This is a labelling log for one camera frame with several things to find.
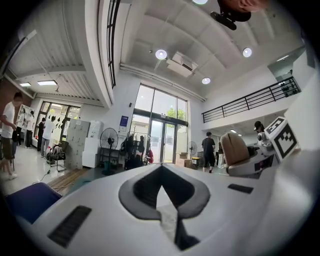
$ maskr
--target black electric fan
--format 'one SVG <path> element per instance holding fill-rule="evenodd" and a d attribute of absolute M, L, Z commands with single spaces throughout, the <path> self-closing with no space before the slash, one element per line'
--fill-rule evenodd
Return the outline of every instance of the black electric fan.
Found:
<path fill-rule="evenodd" d="M 115 150 L 118 146 L 118 134 L 115 129 L 107 128 L 102 132 L 100 136 L 100 146 L 102 149 L 109 149 L 108 169 L 106 170 L 106 174 L 114 174 L 114 172 L 110 170 L 110 158 L 112 150 Z"/>
<path fill-rule="evenodd" d="M 194 141 L 190 141 L 188 143 L 188 153 L 190 154 L 190 159 L 191 159 L 191 169 L 196 170 L 197 166 L 192 163 L 192 156 L 194 156 L 198 152 L 198 147 L 197 144 Z"/>
<path fill-rule="evenodd" d="M 188 153 L 190 154 L 190 159 L 198 152 L 197 144 L 194 141 L 188 143 Z"/>

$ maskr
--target recessed ceiling light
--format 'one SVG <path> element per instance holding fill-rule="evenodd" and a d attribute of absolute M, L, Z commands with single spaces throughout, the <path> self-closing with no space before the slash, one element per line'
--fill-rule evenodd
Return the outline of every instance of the recessed ceiling light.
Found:
<path fill-rule="evenodd" d="M 20 85 L 23 87 L 31 86 L 31 84 L 29 82 L 20 83 Z"/>
<path fill-rule="evenodd" d="M 277 62 L 282 61 L 282 60 L 284 60 L 284 59 L 285 59 L 285 58 L 287 58 L 287 57 L 289 57 L 289 55 L 284 56 L 284 57 L 282 57 L 282 58 L 278 59 L 278 60 L 277 60 Z"/>
<path fill-rule="evenodd" d="M 155 56 L 159 59 L 159 60 L 164 60 L 167 57 L 167 52 L 163 49 L 157 50 L 155 52 Z"/>
<path fill-rule="evenodd" d="M 207 85 L 207 84 L 209 84 L 211 82 L 211 79 L 209 78 L 209 77 L 205 77 L 204 79 L 202 79 L 202 83 L 204 84 L 204 85 Z"/>
<path fill-rule="evenodd" d="M 54 80 L 47 80 L 47 81 L 39 81 L 38 85 L 40 85 L 40 86 L 56 86 L 57 83 Z"/>
<path fill-rule="evenodd" d="M 252 50 L 250 48 L 245 48 L 242 52 L 243 56 L 249 58 L 252 54 Z"/>
<path fill-rule="evenodd" d="M 205 3 L 208 2 L 208 0 L 192 0 L 192 1 L 198 5 L 204 5 Z"/>

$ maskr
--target man in black shirt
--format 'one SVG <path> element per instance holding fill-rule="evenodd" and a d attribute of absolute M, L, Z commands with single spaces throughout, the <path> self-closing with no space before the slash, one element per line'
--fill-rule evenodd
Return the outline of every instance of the man in black shirt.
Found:
<path fill-rule="evenodd" d="M 45 122 L 46 122 L 46 119 L 43 117 L 41 122 L 39 123 L 38 145 L 37 145 L 37 151 L 38 152 L 41 151 L 42 135 L 44 134 Z"/>
<path fill-rule="evenodd" d="M 203 171 L 206 172 L 207 165 L 208 163 L 210 163 L 209 173 L 212 173 L 212 170 L 215 165 L 214 150 L 216 148 L 215 141 L 211 138 L 211 135 L 212 133 L 208 131 L 206 133 L 206 138 L 202 141 L 203 158 L 204 158 Z"/>

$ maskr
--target tree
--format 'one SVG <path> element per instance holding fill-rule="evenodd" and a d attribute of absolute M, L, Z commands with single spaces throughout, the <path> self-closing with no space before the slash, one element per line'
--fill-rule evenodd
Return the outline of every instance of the tree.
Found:
<path fill-rule="evenodd" d="M 166 115 L 168 117 L 171 117 L 171 118 L 177 118 L 177 114 L 176 114 L 176 110 L 173 109 L 173 108 L 170 108 L 167 112 L 166 112 Z M 185 121 L 186 120 L 186 112 L 183 110 L 183 109 L 178 109 L 178 119 L 179 120 L 183 120 Z"/>

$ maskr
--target cable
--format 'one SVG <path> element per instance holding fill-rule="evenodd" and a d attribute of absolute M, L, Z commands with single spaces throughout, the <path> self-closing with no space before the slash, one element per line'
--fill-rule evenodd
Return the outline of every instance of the cable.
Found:
<path fill-rule="evenodd" d="M 48 172 L 47 172 L 45 175 L 43 175 L 43 177 L 42 177 L 42 179 L 41 179 L 41 180 L 39 180 L 39 181 L 35 181 L 35 182 L 34 182 L 34 183 L 32 183 L 31 185 L 33 185 L 33 184 L 35 184 L 35 183 L 38 183 L 38 182 L 42 182 L 42 180 L 44 179 L 44 177 L 45 177 L 46 175 L 48 175 L 50 172 L 51 172 L 51 171 L 50 171 L 50 170 L 48 170 Z"/>
<path fill-rule="evenodd" d="M 52 189 L 54 189 L 54 190 L 62 189 L 62 188 L 68 187 L 69 185 L 74 185 L 74 183 L 69 183 L 68 185 L 65 185 L 65 186 L 52 187 Z"/>

